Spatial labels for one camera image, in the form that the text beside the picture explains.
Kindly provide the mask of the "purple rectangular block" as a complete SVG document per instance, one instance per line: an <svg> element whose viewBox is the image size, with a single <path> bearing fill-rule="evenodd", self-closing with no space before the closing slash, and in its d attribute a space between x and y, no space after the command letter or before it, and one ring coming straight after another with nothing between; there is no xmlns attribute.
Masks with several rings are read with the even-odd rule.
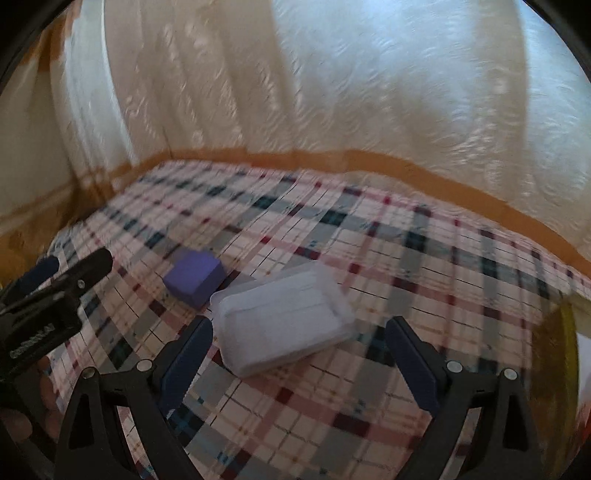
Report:
<svg viewBox="0 0 591 480"><path fill-rule="evenodd" d="M208 251L187 251L163 277L169 293L194 309L208 303L226 278L221 260Z"/></svg>

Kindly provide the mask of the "clear plastic lidded box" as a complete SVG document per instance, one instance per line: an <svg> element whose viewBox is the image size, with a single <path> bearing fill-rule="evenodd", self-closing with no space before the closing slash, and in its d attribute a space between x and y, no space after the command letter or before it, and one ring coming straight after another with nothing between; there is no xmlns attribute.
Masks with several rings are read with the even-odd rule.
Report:
<svg viewBox="0 0 591 480"><path fill-rule="evenodd" d="M301 360L355 333L349 301L318 261L216 292L211 313L222 362L238 378Z"/></svg>

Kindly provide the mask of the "cream lace curtain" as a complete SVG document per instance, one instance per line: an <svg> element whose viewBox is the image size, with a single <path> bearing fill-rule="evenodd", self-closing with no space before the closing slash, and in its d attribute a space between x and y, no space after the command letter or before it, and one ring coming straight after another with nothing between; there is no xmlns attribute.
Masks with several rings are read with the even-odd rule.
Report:
<svg viewBox="0 0 591 480"><path fill-rule="evenodd" d="M590 5L5 1L1 278L172 159L377 173L590 269Z"/></svg>

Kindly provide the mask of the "gold metal tin tray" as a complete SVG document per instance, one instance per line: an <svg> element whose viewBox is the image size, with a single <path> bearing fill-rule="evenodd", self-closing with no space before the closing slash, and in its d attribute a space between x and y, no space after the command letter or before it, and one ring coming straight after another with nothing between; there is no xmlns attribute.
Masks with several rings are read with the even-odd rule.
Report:
<svg viewBox="0 0 591 480"><path fill-rule="evenodd" d="M530 405L549 476L568 459L578 408L578 348L572 303L564 299L532 334Z"/></svg>

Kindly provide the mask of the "plaid tablecloth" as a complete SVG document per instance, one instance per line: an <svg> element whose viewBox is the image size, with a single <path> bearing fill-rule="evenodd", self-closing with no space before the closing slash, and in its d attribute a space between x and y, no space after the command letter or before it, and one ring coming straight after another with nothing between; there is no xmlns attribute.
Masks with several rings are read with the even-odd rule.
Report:
<svg viewBox="0 0 591 480"><path fill-rule="evenodd" d="M206 479L391 479L428 413L386 346L404 317L465 369L531 377L534 330L590 278L534 241L431 198L311 172L175 161L144 174L49 251L107 248L81 331L52 356L77 375L155 357L197 316L165 276L192 252L225 280L214 341L168 422Z"/></svg>

